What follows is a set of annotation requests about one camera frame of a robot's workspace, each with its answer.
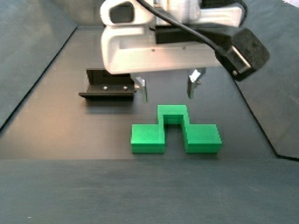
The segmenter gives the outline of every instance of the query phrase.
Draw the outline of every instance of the black plastic holder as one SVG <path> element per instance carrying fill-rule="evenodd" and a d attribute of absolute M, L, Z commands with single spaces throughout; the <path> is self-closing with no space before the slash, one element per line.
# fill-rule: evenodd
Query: black plastic holder
<path fill-rule="evenodd" d="M 86 69 L 88 90 L 78 96 L 88 100 L 134 97 L 134 82 L 129 73 L 110 74 L 104 69 Z"/>

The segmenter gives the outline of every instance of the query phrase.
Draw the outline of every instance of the black cable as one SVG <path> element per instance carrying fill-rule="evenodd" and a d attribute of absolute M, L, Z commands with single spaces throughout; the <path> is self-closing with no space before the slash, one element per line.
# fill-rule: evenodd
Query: black cable
<path fill-rule="evenodd" d="M 162 15 L 144 0 L 136 0 L 144 8 L 150 11 L 161 20 L 164 20 L 168 24 L 172 26 L 176 26 L 180 28 L 183 31 L 188 32 L 196 39 L 199 39 L 204 44 L 207 44 L 212 50 L 216 53 L 223 54 L 224 50 L 221 49 L 220 46 L 217 46 L 204 35 L 201 35 L 199 32 L 196 32 L 193 29 L 191 29 L 188 26 L 184 24 L 178 23 L 176 20 L 168 18 L 165 15 Z"/>

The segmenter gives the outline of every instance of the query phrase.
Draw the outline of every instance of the white robot body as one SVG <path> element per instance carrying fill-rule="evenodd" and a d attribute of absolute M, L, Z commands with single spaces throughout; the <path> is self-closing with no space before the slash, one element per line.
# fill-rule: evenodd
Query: white robot body
<path fill-rule="evenodd" d="M 114 24 L 109 18 L 109 9 L 125 2 L 134 6 L 134 19 L 130 23 Z M 241 20 L 243 10 L 237 6 L 201 10 L 197 0 L 160 0 L 157 3 L 181 23 L 239 26 Z M 146 11 L 136 0 L 106 0 L 100 8 L 100 16 L 106 25 L 101 36 L 101 53 L 104 66 L 110 74 L 220 65 L 215 52 L 204 44 L 154 43 L 154 32 L 149 27 L 166 23 Z"/>

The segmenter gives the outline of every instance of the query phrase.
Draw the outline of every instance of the gray wall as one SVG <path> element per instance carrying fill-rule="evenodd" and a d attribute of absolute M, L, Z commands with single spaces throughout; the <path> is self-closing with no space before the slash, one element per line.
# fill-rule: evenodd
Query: gray wall
<path fill-rule="evenodd" d="M 48 0 L 0 0 L 0 129 L 76 24 Z"/>
<path fill-rule="evenodd" d="M 48 0 L 52 1 L 77 25 L 102 25 L 98 7 L 105 0 Z"/>

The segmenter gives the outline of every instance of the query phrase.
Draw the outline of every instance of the green block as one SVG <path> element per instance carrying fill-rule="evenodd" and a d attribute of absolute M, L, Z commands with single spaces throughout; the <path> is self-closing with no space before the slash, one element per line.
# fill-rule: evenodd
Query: green block
<path fill-rule="evenodd" d="M 164 132 L 158 124 L 133 124 L 130 145 L 133 153 L 164 153 Z"/>
<path fill-rule="evenodd" d="M 180 124 L 185 153 L 217 153 L 221 147 L 215 124 L 189 124 L 185 105 L 158 105 L 157 124 L 133 124 L 132 152 L 164 153 L 164 125 Z"/>

